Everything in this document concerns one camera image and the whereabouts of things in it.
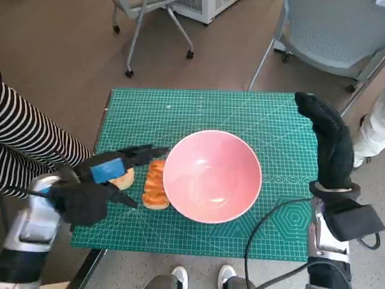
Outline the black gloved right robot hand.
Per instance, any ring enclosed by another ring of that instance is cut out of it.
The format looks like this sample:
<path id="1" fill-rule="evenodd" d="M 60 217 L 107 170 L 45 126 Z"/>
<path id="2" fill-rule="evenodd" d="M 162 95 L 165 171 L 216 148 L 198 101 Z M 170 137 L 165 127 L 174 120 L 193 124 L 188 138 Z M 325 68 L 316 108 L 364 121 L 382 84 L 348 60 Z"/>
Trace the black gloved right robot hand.
<path id="1" fill-rule="evenodd" d="M 354 151 L 350 129 L 338 111 L 315 95 L 296 92 L 298 112 L 311 120 L 317 139 L 317 181 L 327 190 L 349 190 L 353 187 Z"/>

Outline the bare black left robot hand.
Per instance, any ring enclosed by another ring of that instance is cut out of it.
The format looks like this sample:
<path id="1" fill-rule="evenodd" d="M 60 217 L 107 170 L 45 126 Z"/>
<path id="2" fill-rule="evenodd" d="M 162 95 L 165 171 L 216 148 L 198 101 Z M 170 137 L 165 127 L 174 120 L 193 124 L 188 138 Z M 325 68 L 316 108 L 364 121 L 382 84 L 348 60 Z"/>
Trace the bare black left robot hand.
<path id="1" fill-rule="evenodd" d="M 74 167 L 81 182 L 102 184 L 108 189 L 109 181 L 125 175 L 129 169 L 149 164 L 169 151 L 168 147 L 154 148 L 152 144 L 131 146 L 117 151 L 93 155 Z"/>

